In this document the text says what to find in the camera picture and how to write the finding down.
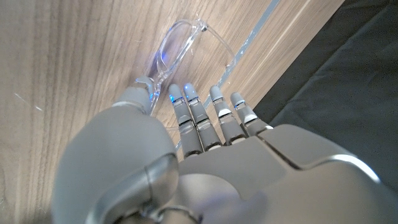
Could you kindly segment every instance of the robotic hand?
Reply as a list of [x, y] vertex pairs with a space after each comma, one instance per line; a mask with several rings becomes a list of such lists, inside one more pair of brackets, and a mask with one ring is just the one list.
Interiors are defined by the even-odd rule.
[[240, 126], [216, 86], [225, 146], [193, 86], [184, 87], [188, 105], [169, 88], [178, 164], [162, 123], [148, 115], [151, 85], [138, 78], [67, 146], [54, 223], [398, 223], [397, 197], [365, 163], [304, 129], [270, 127], [233, 93]]

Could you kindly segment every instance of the glasses lens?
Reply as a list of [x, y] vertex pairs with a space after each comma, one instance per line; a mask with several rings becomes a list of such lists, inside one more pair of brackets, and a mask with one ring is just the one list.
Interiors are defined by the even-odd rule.
[[[234, 55], [229, 47], [216, 34], [201, 30], [201, 27], [187, 23], [177, 26], [170, 31], [160, 51], [164, 62], [162, 71], [170, 72], [170, 75], [162, 84], [162, 91], [152, 115], [170, 130], [178, 127], [178, 124], [169, 98], [169, 85], [175, 83], [182, 91], [184, 84], [192, 83], [204, 103], [210, 87], [217, 84], [227, 66], [234, 63]], [[212, 118], [211, 122], [216, 124], [218, 121], [215, 114], [210, 114], [209, 108], [206, 111]]]
[[195, 28], [187, 22], [175, 23], [167, 33], [160, 47], [160, 72], [169, 73], [175, 69], [183, 57], [184, 49], [190, 45]]

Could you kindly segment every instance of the blue light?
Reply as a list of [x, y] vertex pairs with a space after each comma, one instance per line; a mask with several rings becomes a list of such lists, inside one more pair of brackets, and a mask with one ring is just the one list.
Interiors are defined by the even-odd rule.
[[166, 59], [166, 52], [162, 52], [162, 60], [164, 61]]

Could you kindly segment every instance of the eyeglasses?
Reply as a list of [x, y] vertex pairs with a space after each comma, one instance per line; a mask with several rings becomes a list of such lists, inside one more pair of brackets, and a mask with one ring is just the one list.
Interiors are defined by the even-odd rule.
[[151, 115], [158, 118], [161, 115], [166, 128], [177, 127], [168, 86], [192, 83], [204, 99], [210, 86], [215, 84], [211, 80], [220, 79], [235, 64], [230, 47], [206, 22], [177, 21], [166, 33], [147, 73], [154, 80]]

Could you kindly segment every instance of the gray plastic casing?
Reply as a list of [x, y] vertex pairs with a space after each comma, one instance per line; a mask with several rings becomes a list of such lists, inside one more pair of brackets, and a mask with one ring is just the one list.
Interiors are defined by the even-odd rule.
[[127, 89], [127, 95], [97, 114], [67, 146], [55, 177], [54, 223], [84, 223], [109, 189], [161, 157], [175, 157], [174, 144], [162, 123], [144, 114], [145, 107], [136, 107], [136, 100], [128, 100], [137, 91]]
[[285, 124], [182, 161], [166, 206], [185, 206], [202, 223], [398, 223], [397, 196], [366, 168]]

